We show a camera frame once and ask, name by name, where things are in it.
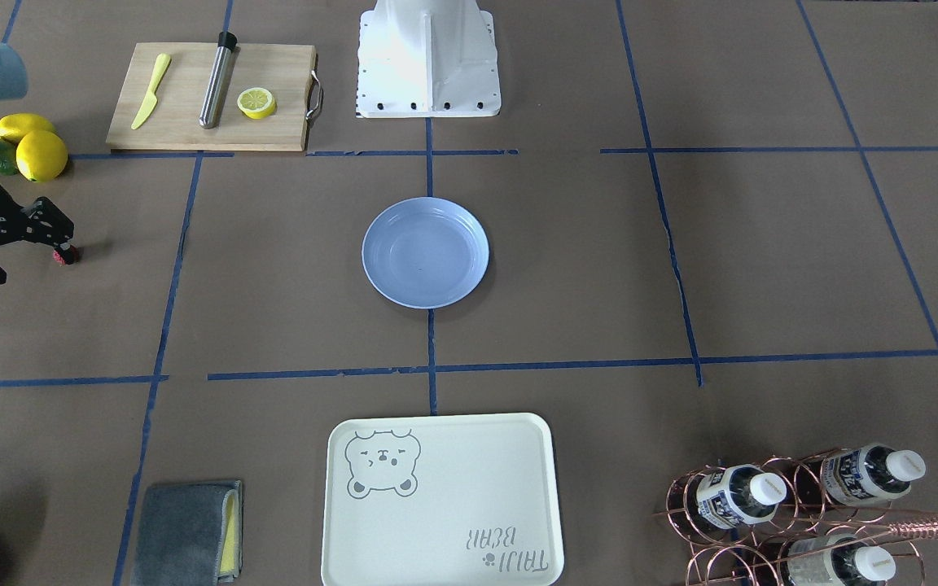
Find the yellow toy knife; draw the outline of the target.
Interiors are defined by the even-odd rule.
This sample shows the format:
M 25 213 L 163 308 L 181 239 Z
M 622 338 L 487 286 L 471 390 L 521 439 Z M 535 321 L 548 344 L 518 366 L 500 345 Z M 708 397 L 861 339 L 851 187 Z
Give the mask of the yellow toy knife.
M 160 53 L 156 56 L 154 60 L 154 66 L 151 72 L 151 77 L 149 79 L 145 94 L 142 97 L 142 102 L 138 108 L 137 114 L 135 114 L 133 122 L 130 124 L 132 130 L 140 129 L 146 121 L 151 116 L 152 112 L 156 109 L 156 105 L 159 104 L 159 96 L 157 96 L 157 90 L 159 89 L 160 83 L 163 81 L 164 75 L 166 74 L 168 67 L 170 67 L 172 57 L 168 53 Z

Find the dark drink bottle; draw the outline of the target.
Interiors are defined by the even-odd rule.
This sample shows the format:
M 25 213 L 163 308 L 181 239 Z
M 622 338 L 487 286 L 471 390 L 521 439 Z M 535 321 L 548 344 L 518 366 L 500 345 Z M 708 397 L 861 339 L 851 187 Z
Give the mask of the dark drink bottle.
M 768 522 L 788 493 L 781 475 L 756 465 L 734 465 L 700 475 L 686 505 L 701 531 L 729 531 Z
M 820 464 L 819 486 L 834 503 L 866 507 L 907 496 L 911 485 L 927 473 L 915 450 L 870 443 L 837 450 Z
M 797 540 L 781 564 L 786 585 L 885 585 L 896 576 L 896 558 L 848 533 Z

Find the grey yellow cloth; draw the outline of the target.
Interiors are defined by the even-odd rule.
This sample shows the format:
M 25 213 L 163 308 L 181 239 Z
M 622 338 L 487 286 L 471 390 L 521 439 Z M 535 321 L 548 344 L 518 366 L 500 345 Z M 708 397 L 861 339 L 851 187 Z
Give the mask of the grey yellow cloth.
M 241 575 L 244 483 L 154 483 L 142 500 L 133 585 L 223 585 Z

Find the yellow lemon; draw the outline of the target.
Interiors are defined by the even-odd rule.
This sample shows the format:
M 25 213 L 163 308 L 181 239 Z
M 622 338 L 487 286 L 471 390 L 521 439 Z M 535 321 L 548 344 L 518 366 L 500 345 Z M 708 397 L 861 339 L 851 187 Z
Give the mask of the yellow lemon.
M 27 181 L 53 181 L 67 164 L 68 148 L 52 131 L 30 131 L 16 145 L 16 167 Z
M 55 124 L 34 112 L 15 112 L 0 119 L 0 140 L 18 145 L 33 131 L 56 133 Z

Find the steel rod black cap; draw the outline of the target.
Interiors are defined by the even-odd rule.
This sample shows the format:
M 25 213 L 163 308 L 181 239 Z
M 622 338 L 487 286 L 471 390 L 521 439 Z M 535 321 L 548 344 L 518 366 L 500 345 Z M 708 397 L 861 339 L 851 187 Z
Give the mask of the steel rod black cap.
M 213 56 L 211 75 L 209 75 L 204 93 L 204 103 L 199 114 L 198 122 L 201 129 L 215 129 L 219 124 L 226 88 L 230 83 L 232 66 L 234 66 L 235 52 L 237 52 L 237 37 L 230 31 L 221 31 Z

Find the blue plate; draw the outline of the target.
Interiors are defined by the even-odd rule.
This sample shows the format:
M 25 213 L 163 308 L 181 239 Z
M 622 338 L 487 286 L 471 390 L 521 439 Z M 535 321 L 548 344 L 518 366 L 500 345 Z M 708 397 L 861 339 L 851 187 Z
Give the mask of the blue plate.
M 490 238 L 462 205 L 409 198 L 372 220 L 362 238 L 362 270 L 391 303 L 436 310 L 464 300 L 483 282 Z

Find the cream bear tray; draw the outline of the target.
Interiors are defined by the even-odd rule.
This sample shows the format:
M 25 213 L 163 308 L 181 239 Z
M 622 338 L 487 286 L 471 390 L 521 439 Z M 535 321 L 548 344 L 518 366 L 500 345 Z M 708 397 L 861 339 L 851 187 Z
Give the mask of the cream bear tray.
M 332 430 L 324 585 L 554 585 L 564 567 L 542 417 L 360 418 Z

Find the lemon half slice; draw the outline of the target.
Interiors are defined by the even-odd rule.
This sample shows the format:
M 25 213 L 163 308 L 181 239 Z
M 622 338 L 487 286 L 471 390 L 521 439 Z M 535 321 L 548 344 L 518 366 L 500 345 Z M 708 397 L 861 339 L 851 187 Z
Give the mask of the lemon half slice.
M 276 112 L 277 100 L 274 93 L 266 88 L 248 88 L 239 93 L 237 99 L 239 111 L 250 120 L 261 120 Z

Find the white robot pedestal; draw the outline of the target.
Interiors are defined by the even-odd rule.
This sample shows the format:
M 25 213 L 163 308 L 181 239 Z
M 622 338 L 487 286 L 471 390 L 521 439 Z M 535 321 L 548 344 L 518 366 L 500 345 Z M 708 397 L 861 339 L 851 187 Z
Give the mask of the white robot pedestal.
M 358 118 L 502 111 L 494 19 L 476 1 L 377 1 L 358 33 Z

